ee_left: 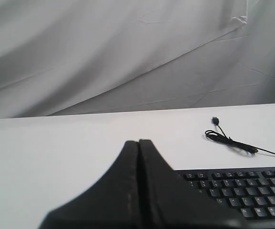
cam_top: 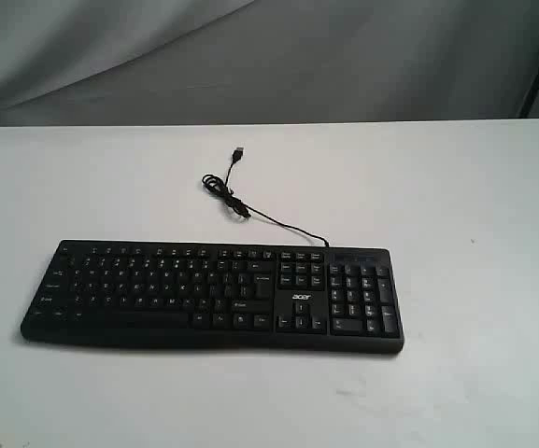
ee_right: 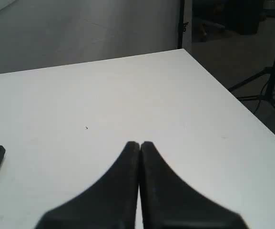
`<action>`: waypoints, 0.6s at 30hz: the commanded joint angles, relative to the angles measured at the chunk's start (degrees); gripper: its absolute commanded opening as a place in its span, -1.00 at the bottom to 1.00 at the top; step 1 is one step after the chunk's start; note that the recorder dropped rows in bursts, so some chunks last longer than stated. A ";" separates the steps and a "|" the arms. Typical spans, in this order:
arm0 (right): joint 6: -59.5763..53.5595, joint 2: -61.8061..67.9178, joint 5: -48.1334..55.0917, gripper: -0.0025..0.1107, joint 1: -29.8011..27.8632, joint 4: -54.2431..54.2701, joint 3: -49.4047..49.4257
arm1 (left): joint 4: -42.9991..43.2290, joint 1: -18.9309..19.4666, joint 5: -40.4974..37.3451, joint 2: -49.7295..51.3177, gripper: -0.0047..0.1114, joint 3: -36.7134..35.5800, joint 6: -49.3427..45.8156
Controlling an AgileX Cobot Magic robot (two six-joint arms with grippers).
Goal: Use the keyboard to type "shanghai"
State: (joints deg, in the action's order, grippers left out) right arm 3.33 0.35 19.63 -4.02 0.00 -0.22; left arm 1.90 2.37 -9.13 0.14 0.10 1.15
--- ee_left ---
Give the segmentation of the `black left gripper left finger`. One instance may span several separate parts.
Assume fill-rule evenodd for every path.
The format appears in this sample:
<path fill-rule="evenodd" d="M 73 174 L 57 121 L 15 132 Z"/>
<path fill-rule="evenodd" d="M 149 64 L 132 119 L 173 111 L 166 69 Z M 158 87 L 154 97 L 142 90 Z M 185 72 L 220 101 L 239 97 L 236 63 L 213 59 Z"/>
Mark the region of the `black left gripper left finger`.
<path fill-rule="evenodd" d="M 138 229 L 138 144 L 125 142 L 107 172 L 88 190 L 52 210 L 41 229 Z"/>

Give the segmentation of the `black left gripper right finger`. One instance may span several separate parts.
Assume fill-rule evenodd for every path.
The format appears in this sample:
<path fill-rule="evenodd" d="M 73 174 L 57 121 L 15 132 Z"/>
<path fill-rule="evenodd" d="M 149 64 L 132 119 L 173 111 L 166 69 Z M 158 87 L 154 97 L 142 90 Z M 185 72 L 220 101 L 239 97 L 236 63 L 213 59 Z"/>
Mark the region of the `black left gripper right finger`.
<path fill-rule="evenodd" d="M 247 221 L 180 178 L 151 140 L 138 142 L 141 213 L 153 229 L 247 229 Z"/>

